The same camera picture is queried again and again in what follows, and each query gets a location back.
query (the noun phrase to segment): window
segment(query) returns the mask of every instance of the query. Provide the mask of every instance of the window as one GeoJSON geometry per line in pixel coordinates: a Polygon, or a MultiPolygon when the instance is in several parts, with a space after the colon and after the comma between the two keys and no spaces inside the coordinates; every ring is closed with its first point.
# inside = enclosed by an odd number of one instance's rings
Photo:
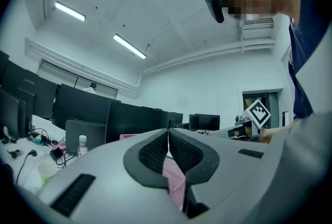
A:
{"type": "MultiPolygon", "coordinates": [[[[87,80],[85,78],[78,77],[75,88],[76,89],[88,88],[88,87],[90,87],[90,84],[92,82],[93,81],[91,81],[91,80],[87,80]]],[[[97,95],[103,96],[103,97],[108,97],[110,99],[115,99],[115,96],[117,93],[116,89],[112,89],[112,88],[109,88],[102,84],[98,84],[97,82],[96,82],[96,84],[97,84],[97,88],[95,91],[96,91],[97,95]]]]}
{"type": "MultiPolygon", "coordinates": [[[[95,82],[93,80],[89,80],[86,78],[83,78],[81,76],[75,75],[73,73],[70,73],[64,69],[61,69],[55,65],[52,65],[46,61],[43,61],[40,65],[38,76],[45,78],[49,81],[52,81],[56,84],[65,84],[67,86],[76,88],[76,89],[83,89],[90,87],[90,84],[92,82],[95,82]]],[[[105,85],[99,84],[98,82],[95,82],[97,84],[96,93],[99,96],[108,97],[110,99],[115,99],[117,90],[107,87],[105,85]]]]}
{"type": "Polygon", "coordinates": [[[263,125],[263,127],[264,128],[279,127],[279,106],[278,106],[278,97],[276,93],[244,94],[243,109],[246,110],[256,100],[260,100],[271,114],[271,117],[265,123],[265,125],[263,125]]]}
{"type": "Polygon", "coordinates": [[[45,78],[53,83],[59,85],[65,84],[70,87],[74,87],[77,80],[77,75],[69,73],[45,61],[43,61],[40,65],[38,76],[45,78]]]}

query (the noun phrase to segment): air conditioner vent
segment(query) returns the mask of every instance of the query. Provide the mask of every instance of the air conditioner vent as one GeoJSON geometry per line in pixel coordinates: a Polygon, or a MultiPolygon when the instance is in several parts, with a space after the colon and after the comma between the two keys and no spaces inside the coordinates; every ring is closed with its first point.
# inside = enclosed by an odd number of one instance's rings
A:
{"type": "Polygon", "coordinates": [[[261,24],[273,24],[273,19],[272,18],[260,18],[260,19],[243,20],[244,26],[261,25],[261,24]]]}

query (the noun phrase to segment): white desk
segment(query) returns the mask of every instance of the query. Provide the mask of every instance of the white desk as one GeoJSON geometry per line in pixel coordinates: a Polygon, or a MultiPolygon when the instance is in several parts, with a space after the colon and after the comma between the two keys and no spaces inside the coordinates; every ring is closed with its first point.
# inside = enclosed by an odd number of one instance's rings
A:
{"type": "MultiPolygon", "coordinates": [[[[34,125],[35,128],[43,128],[46,130],[50,140],[57,140],[59,142],[65,136],[64,130],[56,127],[50,121],[42,119],[38,116],[32,117],[32,125],[34,125]]],[[[37,171],[37,164],[42,161],[51,161],[55,163],[50,156],[52,147],[41,146],[34,142],[28,141],[26,138],[21,138],[17,140],[16,144],[0,144],[0,157],[4,163],[7,163],[12,167],[14,182],[16,182],[16,178],[23,164],[24,158],[32,149],[37,151],[37,156],[33,157],[30,155],[27,157],[19,177],[18,185],[34,194],[37,194],[38,190],[42,187],[42,181],[37,171]],[[21,150],[23,155],[13,159],[7,151],[15,151],[16,149],[21,150]]],[[[66,165],[70,165],[75,159],[77,159],[77,157],[71,159],[66,165]]]]}

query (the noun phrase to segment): white cup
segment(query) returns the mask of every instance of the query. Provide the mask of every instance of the white cup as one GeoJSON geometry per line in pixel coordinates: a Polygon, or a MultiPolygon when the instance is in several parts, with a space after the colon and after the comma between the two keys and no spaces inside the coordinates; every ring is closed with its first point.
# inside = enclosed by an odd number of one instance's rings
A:
{"type": "Polygon", "coordinates": [[[43,186],[51,177],[57,173],[57,166],[50,161],[43,161],[37,165],[40,174],[41,185],[43,186]]]}

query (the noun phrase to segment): vent slot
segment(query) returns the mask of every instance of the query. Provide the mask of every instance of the vent slot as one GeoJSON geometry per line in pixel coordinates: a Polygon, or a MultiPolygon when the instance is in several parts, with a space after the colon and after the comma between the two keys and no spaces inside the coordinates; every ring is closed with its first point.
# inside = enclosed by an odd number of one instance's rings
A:
{"type": "Polygon", "coordinates": [[[89,174],[81,174],[51,205],[51,207],[65,217],[69,217],[78,202],[87,192],[95,177],[89,174]]]}
{"type": "Polygon", "coordinates": [[[261,25],[261,24],[273,24],[272,18],[260,18],[260,19],[251,19],[251,20],[243,20],[243,26],[250,25],[261,25]]]}
{"type": "Polygon", "coordinates": [[[245,149],[245,148],[240,149],[238,151],[238,153],[244,154],[244,155],[247,155],[247,156],[250,156],[250,157],[254,157],[254,158],[257,158],[257,159],[261,159],[264,155],[263,152],[254,151],[254,150],[245,149]]]}

